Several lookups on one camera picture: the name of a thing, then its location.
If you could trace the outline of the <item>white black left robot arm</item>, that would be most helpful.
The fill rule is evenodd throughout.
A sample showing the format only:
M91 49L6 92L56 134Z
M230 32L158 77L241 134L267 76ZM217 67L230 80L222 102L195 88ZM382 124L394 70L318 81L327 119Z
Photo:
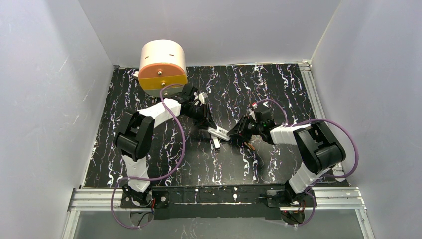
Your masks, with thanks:
M217 126L211 116L207 94L185 84L180 92L164 97L151 107L124 112L114 138L116 148L121 152L126 165L128 183L123 191L130 200L140 205L152 203L150 183L147 173L146 156L150 151L154 129L168 120L178 121L178 116L191 118L198 129L206 130L219 149L219 140L228 141L227 131Z

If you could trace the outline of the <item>white remote control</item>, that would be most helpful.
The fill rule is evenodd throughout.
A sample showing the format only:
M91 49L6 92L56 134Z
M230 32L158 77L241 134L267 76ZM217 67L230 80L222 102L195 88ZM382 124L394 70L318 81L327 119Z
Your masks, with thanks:
M230 140L230 137L227 135L228 131L221 128L221 127L217 127L217 129L214 129L212 127L208 127L207 132L210 134L212 139L221 139L221 140L224 140L224 141Z

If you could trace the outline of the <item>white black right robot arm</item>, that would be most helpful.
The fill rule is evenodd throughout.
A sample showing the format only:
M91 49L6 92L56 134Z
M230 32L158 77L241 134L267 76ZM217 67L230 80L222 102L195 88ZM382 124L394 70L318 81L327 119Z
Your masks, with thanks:
M345 150L331 129L324 122L313 122L299 126L276 124L269 110L251 110L227 133L248 143L258 135L271 145L296 146L302 158L297 172L284 184L282 190L268 190L265 198L271 203L293 203L301 201L311 185L326 172L346 158Z

